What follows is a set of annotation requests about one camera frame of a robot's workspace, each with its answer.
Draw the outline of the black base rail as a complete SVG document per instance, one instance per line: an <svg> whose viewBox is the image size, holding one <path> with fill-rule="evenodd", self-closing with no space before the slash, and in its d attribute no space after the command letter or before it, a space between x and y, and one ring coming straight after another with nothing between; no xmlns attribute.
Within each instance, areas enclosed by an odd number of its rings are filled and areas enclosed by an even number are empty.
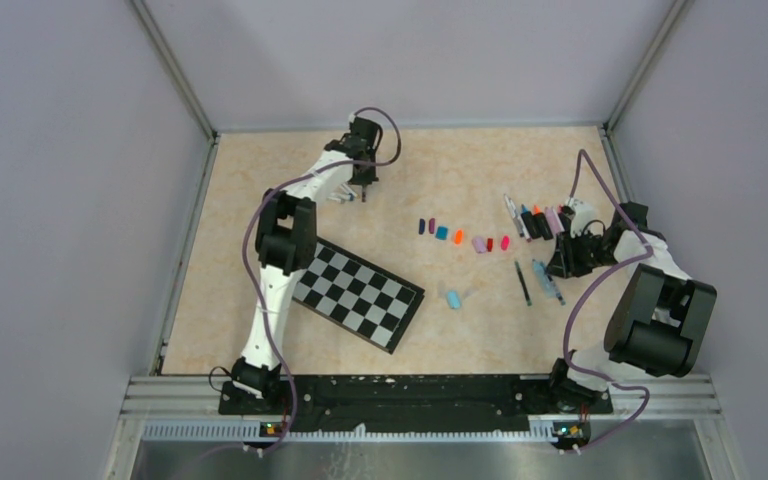
<svg viewBox="0 0 768 480"><path fill-rule="evenodd" d="M547 375L299 375L266 399L222 386L218 412L291 421L293 433L490 433L530 428L537 415L610 414L607 393Z"/></svg>

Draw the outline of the pale purple highlighter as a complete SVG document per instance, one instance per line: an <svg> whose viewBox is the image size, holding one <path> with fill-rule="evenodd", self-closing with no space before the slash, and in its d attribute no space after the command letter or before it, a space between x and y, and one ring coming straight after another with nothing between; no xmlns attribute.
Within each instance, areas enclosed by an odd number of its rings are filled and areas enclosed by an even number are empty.
<svg viewBox="0 0 768 480"><path fill-rule="evenodd" d="M557 236L564 232L563 223L560 220L558 212L551 207L544 209L544 215L547 219L550 231L554 236Z"/></svg>

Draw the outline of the light blue highlighter cap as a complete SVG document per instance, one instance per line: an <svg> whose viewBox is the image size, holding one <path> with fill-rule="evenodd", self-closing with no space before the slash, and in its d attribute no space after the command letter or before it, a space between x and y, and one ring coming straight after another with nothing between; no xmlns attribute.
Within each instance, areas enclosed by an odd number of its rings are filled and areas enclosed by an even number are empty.
<svg viewBox="0 0 768 480"><path fill-rule="evenodd" d="M447 305L452 310L459 310L463 306L463 299L456 290L449 290L445 294Z"/></svg>

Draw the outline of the black white chessboard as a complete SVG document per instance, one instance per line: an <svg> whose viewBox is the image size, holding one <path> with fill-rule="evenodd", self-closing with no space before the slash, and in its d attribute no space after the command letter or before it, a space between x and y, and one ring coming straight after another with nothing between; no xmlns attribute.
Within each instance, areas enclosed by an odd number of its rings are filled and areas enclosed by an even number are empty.
<svg viewBox="0 0 768 480"><path fill-rule="evenodd" d="M392 354L419 307L425 289L320 238L293 300Z"/></svg>

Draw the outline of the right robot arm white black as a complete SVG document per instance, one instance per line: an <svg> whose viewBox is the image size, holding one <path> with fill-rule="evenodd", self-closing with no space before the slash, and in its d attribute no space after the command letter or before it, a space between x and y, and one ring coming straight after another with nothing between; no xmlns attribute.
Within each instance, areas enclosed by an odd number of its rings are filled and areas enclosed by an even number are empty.
<svg viewBox="0 0 768 480"><path fill-rule="evenodd" d="M602 397L609 379L637 373L683 377L696 362L717 298L674 261L662 233L652 230L645 205L624 202L603 232L592 206L570 198L558 212L563 227L548 263L552 279L579 278L597 268L623 265L628 284L601 345L573 350L555 361L546 385L549 404L572 412Z"/></svg>

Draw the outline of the black gel pen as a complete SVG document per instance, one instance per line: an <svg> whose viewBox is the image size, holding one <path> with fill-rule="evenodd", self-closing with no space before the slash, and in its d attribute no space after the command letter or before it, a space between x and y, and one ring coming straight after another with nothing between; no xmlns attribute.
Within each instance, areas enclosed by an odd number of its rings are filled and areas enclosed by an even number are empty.
<svg viewBox="0 0 768 480"><path fill-rule="evenodd" d="M515 266L516 274L517 274L517 277L518 277L518 281L520 283L520 286L521 286L521 289L522 289L522 292L523 292L523 295L524 295L524 299L525 299L526 305L531 307L533 305L533 303L532 303L531 295L530 295L528 287L527 287L527 283L525 281L524 272L522 270L521 264L519 263L518 260L514 260L514 266Z"/></svg>

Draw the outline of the black highlighter pink cap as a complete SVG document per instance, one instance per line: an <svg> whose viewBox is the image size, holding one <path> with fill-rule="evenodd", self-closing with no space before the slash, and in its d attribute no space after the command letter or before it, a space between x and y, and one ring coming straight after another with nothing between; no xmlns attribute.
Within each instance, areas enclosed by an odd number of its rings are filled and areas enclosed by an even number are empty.
<svg viewBox="0 0 768 480"><path fill-rule="evenodd" d="M570 210L566 205L560 205L556 209L559 224L561 225L563 231L567 233L572 232L571 225L573 218L569 215L569 213L574 214L574 211Z"/></svg>

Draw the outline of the pale purple highlighter cap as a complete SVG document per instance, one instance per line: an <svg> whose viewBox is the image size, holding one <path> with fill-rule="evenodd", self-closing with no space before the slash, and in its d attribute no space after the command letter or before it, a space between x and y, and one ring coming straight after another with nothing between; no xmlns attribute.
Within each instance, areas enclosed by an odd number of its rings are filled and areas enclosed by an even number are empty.
<svg viewBox="0 0 768 480"><path fill-rule="evenodd" d="M473 237L471 244L477 254L484 254L488 252L486 240L481 236Z"/></svg>

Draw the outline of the white marker magenta end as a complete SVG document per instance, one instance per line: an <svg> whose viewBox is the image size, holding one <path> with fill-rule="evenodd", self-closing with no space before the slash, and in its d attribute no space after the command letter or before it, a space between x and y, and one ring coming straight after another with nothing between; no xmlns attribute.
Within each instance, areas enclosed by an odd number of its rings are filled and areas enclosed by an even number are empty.
<svg viewBox="0 0 768 480"><path fill-rule="evenodd" d="M533 241L532 237L531 237L529 231L527 230L527 228L525 226L525 223L523 222L522 218L519 218L519 224L520 224L520 227L521 227L521 230L522 230L522 233L523 233L523 236L524 236L526 242L529 242L529 243L532 242Z"/></svg>

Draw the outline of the black highlighter blue tip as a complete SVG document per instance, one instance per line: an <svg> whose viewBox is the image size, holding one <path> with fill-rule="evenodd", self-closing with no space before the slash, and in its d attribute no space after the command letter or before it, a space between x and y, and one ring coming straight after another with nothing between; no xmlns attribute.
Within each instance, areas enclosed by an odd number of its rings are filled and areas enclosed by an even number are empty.
<svg viewBox="0 0 768 480"><path fill-rule="evenodd" d="M520 218L531 239L540 239L542 237L531 211L525 205L521 206Z"/></svg>

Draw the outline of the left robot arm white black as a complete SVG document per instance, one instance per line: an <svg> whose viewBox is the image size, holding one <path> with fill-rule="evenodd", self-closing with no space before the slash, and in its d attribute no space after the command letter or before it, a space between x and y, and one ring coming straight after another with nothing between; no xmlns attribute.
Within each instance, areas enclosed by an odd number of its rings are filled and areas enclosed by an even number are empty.
<svg viewBox="0 0 768 480"><path fill-rule="evenodd" d="M279 404L281 344L292 292L314 258L318 241L317 207L351 184L376 180L382 126L356 114L348 131L328 142L301 176L267 190L244 234L242 252L254 241L257 259L243 257L255 287L251 329L231 368L231 385L257 413Z"/></svg>

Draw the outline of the light blue eraser bar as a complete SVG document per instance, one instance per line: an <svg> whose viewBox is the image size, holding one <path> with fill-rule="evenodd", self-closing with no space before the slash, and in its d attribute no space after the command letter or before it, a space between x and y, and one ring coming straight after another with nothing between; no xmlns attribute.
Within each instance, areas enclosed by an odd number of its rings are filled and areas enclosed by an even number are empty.
<svg viewBox="0 0 768 480"><path fill-rule="evenodd" d="M545 265L543 262L533 259L531 261L532 269L535 273L535 276L538 280L538 283L540 284L542 290L544 291L545 295L548 298L555 298L555 288L552 286L552 281L547 275L547 271L545 269Z"/></svg>

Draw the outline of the black highlighter orange cap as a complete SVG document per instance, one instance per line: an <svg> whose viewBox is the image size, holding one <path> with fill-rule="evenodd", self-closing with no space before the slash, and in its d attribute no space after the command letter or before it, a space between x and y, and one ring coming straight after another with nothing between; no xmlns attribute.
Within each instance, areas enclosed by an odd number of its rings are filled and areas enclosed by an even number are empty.
<svg viewBox="0 0 768 480"><path fill-rule="evenodd" d="M554 234L548 223L548 219L537 205L534 205L532 208L532 217L542 238L544 240L552 240Z"/></svg>

